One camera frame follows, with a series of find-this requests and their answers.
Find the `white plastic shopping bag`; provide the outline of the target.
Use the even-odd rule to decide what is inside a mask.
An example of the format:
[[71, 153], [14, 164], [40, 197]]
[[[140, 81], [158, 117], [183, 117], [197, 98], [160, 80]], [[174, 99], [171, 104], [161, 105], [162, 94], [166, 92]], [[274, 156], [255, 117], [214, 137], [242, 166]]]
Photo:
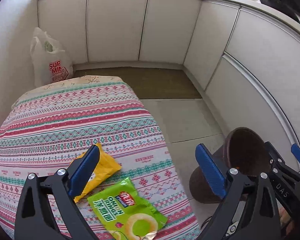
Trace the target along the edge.
[[38, 27], [33, 31], [30, 55], [36, 87], [70, 79], [74, 74], [72, 60], [62, 44]]

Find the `green onion rings bag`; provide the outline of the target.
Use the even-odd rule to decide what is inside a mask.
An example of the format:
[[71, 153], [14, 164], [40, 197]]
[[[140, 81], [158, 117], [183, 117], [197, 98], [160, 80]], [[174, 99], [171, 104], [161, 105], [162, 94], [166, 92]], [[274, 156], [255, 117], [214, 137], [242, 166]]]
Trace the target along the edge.
[[148, 200], [139, 196], [129, 178], [87, 200], [115, 239], [154, 239], [168, 221]]

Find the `yellow snack packet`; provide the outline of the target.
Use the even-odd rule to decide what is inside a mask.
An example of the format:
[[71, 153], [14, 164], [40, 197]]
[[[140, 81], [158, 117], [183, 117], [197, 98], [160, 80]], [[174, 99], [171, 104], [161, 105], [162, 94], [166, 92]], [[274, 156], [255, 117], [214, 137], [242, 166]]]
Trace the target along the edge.
[[100, 160], [96, 165], [93, 173], [91, 174], [85, 188], [81, 195], [74, 198], [75, 203], [79, 202], [88, 193], [93, 191], [98, 185], [104, 182], [106, 179], [114, 175], [116, 172], [121, 170], [121, 166], [115, 161], [113, 157], [104, 152], [101, 143], [95, 144], [100, 150]]

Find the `brown trash bin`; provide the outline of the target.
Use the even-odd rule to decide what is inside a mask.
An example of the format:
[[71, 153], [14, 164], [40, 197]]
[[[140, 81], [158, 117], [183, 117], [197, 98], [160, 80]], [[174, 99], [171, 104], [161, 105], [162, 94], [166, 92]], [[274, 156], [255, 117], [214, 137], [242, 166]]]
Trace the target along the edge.
[[[224, 144], [212, 156], [226, 168], [236, 168], [244, 175], [258, 176], [262, 172], [270, 171], [270, 156], [264, 141], [246, 127], [238, 127], [231, 131]], [[192, 172], [189, 188], [193, 198], [200, 203], [212, 204], [221, 201], [211, 190], [200, 166]]]

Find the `patterned knit tablecloth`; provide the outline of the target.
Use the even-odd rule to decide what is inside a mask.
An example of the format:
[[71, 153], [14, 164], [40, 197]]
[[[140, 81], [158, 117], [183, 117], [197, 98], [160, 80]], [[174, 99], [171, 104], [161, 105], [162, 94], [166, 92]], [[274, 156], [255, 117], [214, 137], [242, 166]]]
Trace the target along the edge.
[[98, 191], [130, 178], [139, 195], [167, 218], [157, 239], [199, 235], [151, 113], [119, 77], [84, 76], [23, 94], [0, 127], [0, 226], [10, 237], [27, 175], [52, 175], [94, 144], [121, 166]]

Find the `white kitchen cabinets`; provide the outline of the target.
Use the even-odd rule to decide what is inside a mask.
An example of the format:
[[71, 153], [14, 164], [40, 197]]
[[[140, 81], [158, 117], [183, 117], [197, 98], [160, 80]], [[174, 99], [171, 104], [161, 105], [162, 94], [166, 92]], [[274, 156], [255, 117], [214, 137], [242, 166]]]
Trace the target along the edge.
[[288, 166], [300, 147], [300, 23], [251, 0], [38, 0], [75, 68], [183, 69], [223, 132], [246, 126]]

